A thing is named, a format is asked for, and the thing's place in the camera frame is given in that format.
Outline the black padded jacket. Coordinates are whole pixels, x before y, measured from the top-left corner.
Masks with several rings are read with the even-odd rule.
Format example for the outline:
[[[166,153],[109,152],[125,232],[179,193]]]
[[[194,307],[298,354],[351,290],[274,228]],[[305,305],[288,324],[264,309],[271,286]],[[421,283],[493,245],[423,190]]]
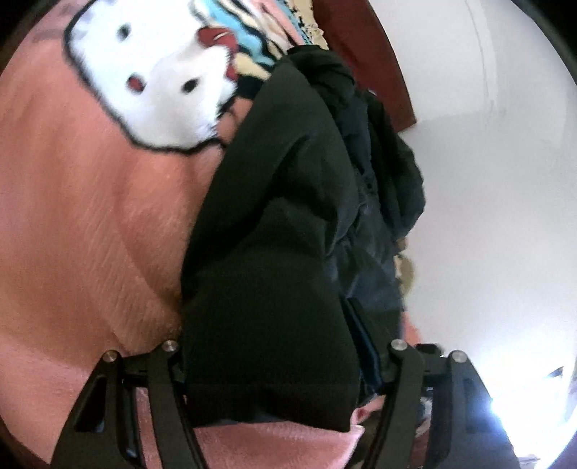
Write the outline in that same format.
[[[194,427],[345,432],[400,330],[394,258],[426,199],[380,101],[316,46],[290,50],[225,150],[182,276]]]

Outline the pink Hello Kitty blanket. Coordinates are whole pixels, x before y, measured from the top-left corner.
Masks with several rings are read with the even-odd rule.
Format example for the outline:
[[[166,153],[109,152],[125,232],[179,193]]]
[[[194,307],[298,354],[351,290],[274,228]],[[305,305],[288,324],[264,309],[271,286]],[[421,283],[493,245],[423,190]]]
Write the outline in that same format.
[[[137,149],[63,58],[63,1],[1,78],[1,464],[44,468],[95,360],[178,324],[188,230],[220,161]]]

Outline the dark red headboard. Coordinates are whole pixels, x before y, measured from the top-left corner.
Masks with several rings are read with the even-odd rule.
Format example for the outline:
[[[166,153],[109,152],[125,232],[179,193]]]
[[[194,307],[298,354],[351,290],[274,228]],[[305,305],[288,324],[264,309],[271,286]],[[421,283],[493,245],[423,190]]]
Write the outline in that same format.
[[[313,15],[327,45],[353,71],[361,87],[383,103],[394,129],[417,123],[407,85],[388,36],[367,0],[314,0]]]

